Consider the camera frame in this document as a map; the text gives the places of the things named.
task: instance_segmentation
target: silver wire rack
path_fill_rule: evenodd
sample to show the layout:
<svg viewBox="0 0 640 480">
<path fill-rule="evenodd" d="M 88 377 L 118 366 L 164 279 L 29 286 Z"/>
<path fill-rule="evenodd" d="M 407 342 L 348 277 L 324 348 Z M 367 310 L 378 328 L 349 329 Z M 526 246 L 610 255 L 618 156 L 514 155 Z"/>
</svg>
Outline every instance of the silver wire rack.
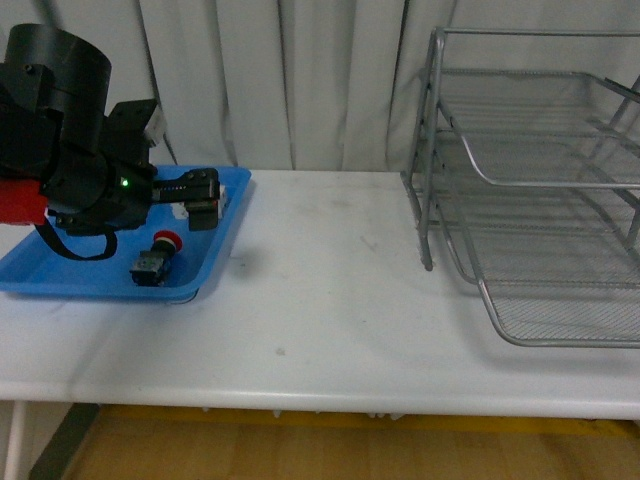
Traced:
<svg viewBox="0 0 640 480">
<path fill-rule="evenodd" d="M 458 271 L 478 286 L 507 341 L 640 347 L 638 85 L 585 73 L 442 68 L 449 33 L 494 32 L 432 35 L 403 173 L 423 263 L 433 268 L 427 235 L 437 220 Z"/>
</svg>

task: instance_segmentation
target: white table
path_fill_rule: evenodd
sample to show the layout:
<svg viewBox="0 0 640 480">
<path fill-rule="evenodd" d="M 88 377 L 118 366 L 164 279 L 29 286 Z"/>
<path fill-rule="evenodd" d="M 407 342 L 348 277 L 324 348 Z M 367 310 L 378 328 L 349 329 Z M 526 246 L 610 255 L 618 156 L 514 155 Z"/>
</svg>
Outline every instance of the white table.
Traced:
<svg viewBox="0 0 640 480">
<path fill-rule="evenodd" d="M 3 294 L 0 399 L 640 419 L 640 351 L 512 346 L 439 232 L 422 268 L 398 174 L 258 171 L 244 210 L 190 303 Z"/>
</svg>

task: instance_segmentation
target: blue tray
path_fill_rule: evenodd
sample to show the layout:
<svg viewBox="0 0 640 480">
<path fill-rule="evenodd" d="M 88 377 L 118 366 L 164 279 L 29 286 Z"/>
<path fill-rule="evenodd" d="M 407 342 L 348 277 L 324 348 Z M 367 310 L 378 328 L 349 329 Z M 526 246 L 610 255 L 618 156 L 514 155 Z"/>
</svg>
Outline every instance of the blue tray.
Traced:
<svg viewBox="0 0 640 480">
<path fill-rule="evenodd" d="M 197 167 L 161 166 L 158 177 L 178 178 Z M 237 167 L 216 167 L 225 186 L 228 204 L 214 230 L 191 232 L 186 218 L 176 218 L 171 205 L 151 207 L 147 223 L 132 231 L 117 232 L 118 251 L 108 259 L 78 262 L 60 257 L 49 249 L 37 232 L 29 234 L 0 260 L 0 290 L 29 295 L 185 301 L 198 292 L 207 280 L 238 213 L 251 172 Z M 158 230 L 173 230 L 184 246 L 172 262 L 171 273 L 162 287 L 139 287 L 129 270 L 141 250 L 148 250 Z M 58 231 L 70 250 L 80 255 L 102 252 L 104 237 L 70 237 Z"/>
</svg>

